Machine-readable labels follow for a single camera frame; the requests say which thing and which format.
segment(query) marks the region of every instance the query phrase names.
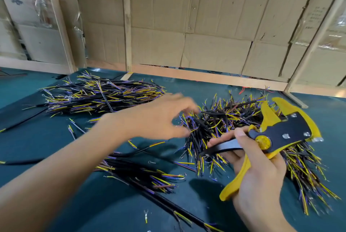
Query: yellow knob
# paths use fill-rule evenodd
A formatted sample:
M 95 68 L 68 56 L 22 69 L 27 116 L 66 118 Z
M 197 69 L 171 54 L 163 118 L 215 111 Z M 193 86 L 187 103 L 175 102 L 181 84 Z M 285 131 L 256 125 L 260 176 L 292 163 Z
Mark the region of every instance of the yellow knob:
M 272 142 L 270 141 L 270 139 L 265 135 L 258 135 L 255 138 L 255 141 L 258 143 L 261 150 L 267 150 L 272 145 Z

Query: hand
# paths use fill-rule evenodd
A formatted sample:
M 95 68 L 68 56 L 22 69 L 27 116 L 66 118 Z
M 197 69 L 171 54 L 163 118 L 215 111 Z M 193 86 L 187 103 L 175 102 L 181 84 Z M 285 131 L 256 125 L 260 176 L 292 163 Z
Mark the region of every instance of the hand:
M 249 127 L 236 128 L 219 138 L 210 139 L 208 147 L 236 137 L 244 150 L 221 153 L 239 173 L 245 153 L 251 168 L 246 172 L 240 189 L 233 197 L 234 207 L 250 231 L 295 231 L 285 220 L 280 206 L 280 192 L 286 164 L 280 154 L 269 160 L 256 141 L 245 133 Z
M 122 134 L 128 138 L 144 137 L 149 139 L 170 139 L 187 137 L 190 131 L 181 126 L 174 126 L 172 120 L 181 111 L 198 113 L 197 105 L 190 97 L 181 93 L 165 94 L 149 103 L 140 104 L 115 113 L 103 115 L 95 127 L 112 127 L 114 124 L 126 125 Z

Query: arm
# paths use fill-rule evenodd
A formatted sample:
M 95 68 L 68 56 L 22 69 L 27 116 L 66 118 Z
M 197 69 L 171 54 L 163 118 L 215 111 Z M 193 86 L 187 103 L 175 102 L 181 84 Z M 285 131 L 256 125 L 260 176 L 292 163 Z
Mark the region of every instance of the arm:
M 186 137 L 172 119 L 182 110 L 198 112 L 181 94 L 109 113 L 83 136 L 28 169 L 0 189 L 3 231 L 43 231 L 67 200 L 109 153 L 128 139 Z
M 247 228 L 252 232 L 295 232 L 286 221 L 280 206 L 280 192 L 286 173 L 286 164 L 280 154 L 269 160 L 256 141 L 245 132 L 249 127 L 237 128 L 219 138 L 210 139 L 208 147 L 234 137 L 244 150 L 222 153 L 237 174 L 244 162 L 245 153 L 251 162 L 241 182 L 239 192 L 233 197 L 234 207 Z

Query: wire stripper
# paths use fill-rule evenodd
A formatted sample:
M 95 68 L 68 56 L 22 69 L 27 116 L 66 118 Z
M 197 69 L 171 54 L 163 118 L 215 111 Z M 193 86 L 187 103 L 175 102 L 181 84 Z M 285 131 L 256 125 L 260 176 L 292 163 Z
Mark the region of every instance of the wire stripper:
M 272 99 L 279 107 L 284 117 L 280 118 L 276 111 L 263 102 L 261 112 L 263 121 L 259 129 L 250 125 L 248 136 L 255 140 L 268 159 L 273 158 L 283 149 L 301 141 L 322 142 L 321 133 L 314 121 L 300 108 L 288 101 L 275 97 Z M 216 153 L 242 149 L 236 139 L 210 147 L 201 153 L 212 155 Z M 235 179 L 220 193 L 222 201 L 228 200 L 239 190 L 246 171 L 251 167 L 250 160 L 245 155 L 244 163 Z

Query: work surface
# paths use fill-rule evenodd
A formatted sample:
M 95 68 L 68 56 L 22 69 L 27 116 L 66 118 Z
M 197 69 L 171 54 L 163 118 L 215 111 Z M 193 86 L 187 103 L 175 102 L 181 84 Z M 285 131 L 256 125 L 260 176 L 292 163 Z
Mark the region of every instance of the work surface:
M 113 71 L 106 72 L 92 73 L 108 78 L 114 78 L 122 74 Z M 46 84 L 52 83 L 50 75 L 48 76 L 44 73 L 41 75 L 45 78 Z M 71 79 L 74 80 L 75 77 L 76 75 L 73 74 Z M 207 104 L 210 104 L 215 93 L 221 98 L 228 98 L 229 90 L 232 91 L 235 100 L 238 97 L 240 100 L 243 97 L 247 98 L 250 94 L 260 95 L 260 91 L 257 89 L 246 89 L 239 95 L 241 87 L 143 74 L 133 74 L 131 79 L 144 79 L 144 81 L 153 79 L 156 84 L 166 87 L 168 92 L 182 92 L 184 95 L 192 97 L 198 104 L 204 102 L 205 99 L 208 99 Z M 30 87 L 30 76 L 25 80 L 22 78 L 3 79 L 0 81 L 1 98 L 6 103 L 8 102 L 6 97 L 9 98 L 11 96 L 11 94 L 6 94 L 6 92 L 20 91 L 23 87 Z M 275 96 L 280 95 L 278 93 L 269 94 L 269 98 Z M 321 157 L 322 162 L 328 167 L 325 174 L 330 182 L 325 181 L 324 183 L 344 199 L 346 198 L 346 175 L 344 172 L 346 169 L 346 160 L 344 159 L 346 146 L 342 136 L 346 121 L 346 102 L 332 97 L 306 94 L 297 94 L 297 96 L 309 106 L 309 109 L 305 111 L 317 123 L 325 139 L 323 143 L 313 144 L 316 155 Z M 6 128 L 41 109 L 33 108 L 22 111 L 24 104 L 43 102 L 42 92 L 36 92 L 0 109 L 0 129 Z M 71 116 L 76 123 L 83 127 L 89 127 L 86 121 L 93 117 L 95 116 L 81 114 Z M 68 116 L 54 116 L 50 118 L 46 114 L 41 114 L 14 129 L 0 133 L 0 160 L 26 160 L 51 155 L 72 141 L 71 134 L 67 129 L 68 121 Z M 136 131 L 135 122 L 131 127 Z M 132 141 L 139 147 L 145 147 L 155 142 L 142 138 L 134 138 Z M 174 155 L 173 152 L 183 145 L 184 139 L 172 139 L 166 144 L 153 147 L 152 150 L 157 153 L 160 152 L 162 155 L 178 158 L 179 155 Z M 131 152 L 133 148 L 125 143 L 119 147 L 118 151 Z M 165 195 L 168 199 L 208 223 L 218 223 L 219 228 L 224 231 L 247 231 L 236 214 L 232 203 L 219 200 L 219 193 L 223 186 L 234 177 L 231 169 L 228 169 L 227 173 L 218 177 L 218 182 L 215 182 L 211 180 L 207 170 L 205 171 L 205 177 L 196 178 L 193 172 L 148 155 L 138 155 L 134 160 L 141 163 L 148 163 L 149 160 L 156 162 L 155 166 L 167 173 L 186 173 L 186 180 L 178 184 L 175 194 Z M 2 166 L 0 168 L 0 186 L 6 184 L 29 167 Z M 112 178 L 105 178 L 104 175 L 102 172 L 91 174 L 78 193 L 50 226 L 49 231 L 179 231 L 175 219 L 164 210 L 126 184 Z M 334 199 L 328 199 L 328 203 L 332 206 L 333 212 L 318 216 L 310 209 L 310 215 L 304 215 L 295 187 L 290 180 L 285 179 L 281 192 L 281 205 L 285 217 L 298 231 L 345 231 L 346 205 L 343 201 Z M 148 210 L 148 224 L 145 224 L 144 219 L 144 211 L 146 210 Z M 186 224 L 183 224 L 183 228 L 186 232 L 192 230 L 204 231 L 197 226 L 194 226 L 193 229 L 189 228 Z

